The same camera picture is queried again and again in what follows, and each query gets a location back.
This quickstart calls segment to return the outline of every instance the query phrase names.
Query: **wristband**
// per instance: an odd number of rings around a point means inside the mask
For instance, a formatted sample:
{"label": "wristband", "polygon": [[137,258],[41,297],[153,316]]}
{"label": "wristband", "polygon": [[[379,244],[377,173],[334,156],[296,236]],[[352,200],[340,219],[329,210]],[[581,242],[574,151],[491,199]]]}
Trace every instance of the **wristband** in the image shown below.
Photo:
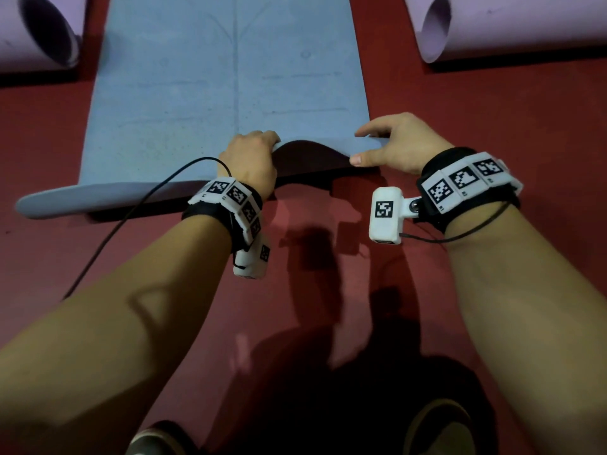
{"label": "wristband", "polygon": [[232,236],[232,252],[248,249],[261,230],[261,196],[233,177],[207,182],[188,204],[182,219],[192,215],[215,217]]}
{"label": "wristband", "polygon": [[454,147],[426,164],[417,187],[422,204],[414,221],[444,233],[453,219],[482,204],[501,201],[520,208],[517,194],[523,185],[489,153]]}

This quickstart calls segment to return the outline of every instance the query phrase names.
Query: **person's right arm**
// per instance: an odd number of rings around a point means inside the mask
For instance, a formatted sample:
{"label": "person's right arm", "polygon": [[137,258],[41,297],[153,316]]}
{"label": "person's right arm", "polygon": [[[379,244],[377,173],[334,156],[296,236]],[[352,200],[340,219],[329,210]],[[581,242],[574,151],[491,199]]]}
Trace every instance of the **person's right arm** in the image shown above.
{"label": "person's right arm", "polygon": [[[391,132],[355,166],[388,164],[419,174],[452,147],[411,114],[364,125]],[[501,204],[454,219],[446,238]],[[542,453],[607,452],[607,301],[514,207],[477,233],[447,244],[459,308],[478,353]]]}

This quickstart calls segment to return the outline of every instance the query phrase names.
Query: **wrist-mounted device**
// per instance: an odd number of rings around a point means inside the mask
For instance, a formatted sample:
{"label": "wrist-mounted device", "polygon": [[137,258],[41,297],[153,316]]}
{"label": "wrist-mounted device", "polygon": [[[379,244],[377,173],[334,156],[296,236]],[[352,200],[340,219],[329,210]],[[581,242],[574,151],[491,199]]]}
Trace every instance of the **wrist-mounted device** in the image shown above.
{"label": "wrist-mounted device", "polygon": [[[488,225],[510,204],[520,207],[523,184],[515,179],[502,160],[468,147],[455,147],[436,155],[426,164],[417,181],[421,196],[403,198],[397,187],[373,192],[369,237],[376,243],[400,244],[401,237],[429,243],[444,243],[468,236]],[[499,211],[465,234],[447,240],[427,240],[402,233],[405,218],[428,222],[441,232],[464,212],[482,204],[502,202]]]}
{"label": "wrist-mounted device", "polygon": [[218,177],[207,182],[187,203],[182,220],[193,215],[209,215],[230,232],[235,275],[263,278],[270,248],[261,233],[263,201],[253,187],[233,177]]}

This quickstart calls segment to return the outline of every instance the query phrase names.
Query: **shoe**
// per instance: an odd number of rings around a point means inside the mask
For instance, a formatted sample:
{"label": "shoe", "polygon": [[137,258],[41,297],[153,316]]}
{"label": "shoe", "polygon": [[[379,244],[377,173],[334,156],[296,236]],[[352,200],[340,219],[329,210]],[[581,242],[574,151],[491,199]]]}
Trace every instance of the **shoe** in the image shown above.
{"label": "shoe", "polygon": [[133,438],[125,455],[198,455],[190,436],[177,423],[163,420]]}
{"label": "shoe", "polygon": [[451,399],[436,399],[426,405],[409,425],[403,455],[475,455],[472,420]]}

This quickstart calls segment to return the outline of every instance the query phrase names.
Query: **yoga mat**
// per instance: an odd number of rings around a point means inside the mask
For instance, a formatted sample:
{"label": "yoga mat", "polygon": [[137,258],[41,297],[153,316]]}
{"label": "yoga mat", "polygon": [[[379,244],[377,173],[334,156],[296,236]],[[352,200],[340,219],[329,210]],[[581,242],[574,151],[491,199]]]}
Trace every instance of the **yoga mat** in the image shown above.
{"label": "yoga mat", "polygon": [[86,0],[0,0],[0,73],[73,68]]}
{"label": "yoga mat", "polygon": [[427,62],[607,44],[607,0],[405,0]]}
{"label": "yoga mat", "polygon": [[[340,154],[290,161],[284,145],[282,175],[343,166],[381,146],[352,137],[367,121],[349,0],[111,0],[78,185],[16,208],[45,218],[133,204],[257,129]],[[193,194],[215,174],[201,162],[151,200]]]}

